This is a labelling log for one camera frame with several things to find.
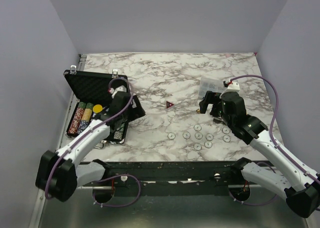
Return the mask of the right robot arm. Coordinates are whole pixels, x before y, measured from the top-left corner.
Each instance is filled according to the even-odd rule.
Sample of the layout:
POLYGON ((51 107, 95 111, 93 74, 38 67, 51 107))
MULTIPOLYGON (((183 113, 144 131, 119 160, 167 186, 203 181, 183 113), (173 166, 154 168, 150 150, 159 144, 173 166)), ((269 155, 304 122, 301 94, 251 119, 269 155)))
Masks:
POLYGON ((276 174, 247 158, 233 164, 230 179, 262 186, 283 200, 298 216, 308 218, 320 206, 320 174, 294 156, 274 139, 270 129, 257 117, 247 114, 244 99, 235 91, 223 94, 207 91, 199 102, 199 112, 220 118, 230 131, 261 153, 280 172, 276 174))

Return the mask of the triangular all-in button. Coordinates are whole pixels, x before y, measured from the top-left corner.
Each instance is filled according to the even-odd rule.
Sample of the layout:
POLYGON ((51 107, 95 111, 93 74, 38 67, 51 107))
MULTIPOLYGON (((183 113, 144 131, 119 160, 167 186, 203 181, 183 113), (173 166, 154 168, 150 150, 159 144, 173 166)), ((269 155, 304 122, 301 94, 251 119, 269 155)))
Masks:
POLYGON ((165 105, 166 105, 166 109, 169 109, 169 108, 174 106, 174 104, 172 102, 170 102, 170 101, 166 101, 165 105))

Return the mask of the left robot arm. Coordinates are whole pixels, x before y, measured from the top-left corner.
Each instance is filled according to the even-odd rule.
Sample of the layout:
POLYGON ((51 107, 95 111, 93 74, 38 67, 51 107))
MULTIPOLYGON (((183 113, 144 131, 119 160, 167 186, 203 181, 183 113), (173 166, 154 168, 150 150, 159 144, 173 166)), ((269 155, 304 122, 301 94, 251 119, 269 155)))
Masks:
POLYGON ((101 160, 82 165, 82 160, 103 139, 118 130, 122 124, 145 116, 137 95, 118 91, 113 95, 107 111, 97 113, 90 124, 74 140, 58 149, 46 151, 40 158, 35 185, 44 191, 46 199, 67 201, 76 188, 90 182, 104 186, 111 173, 101 160))

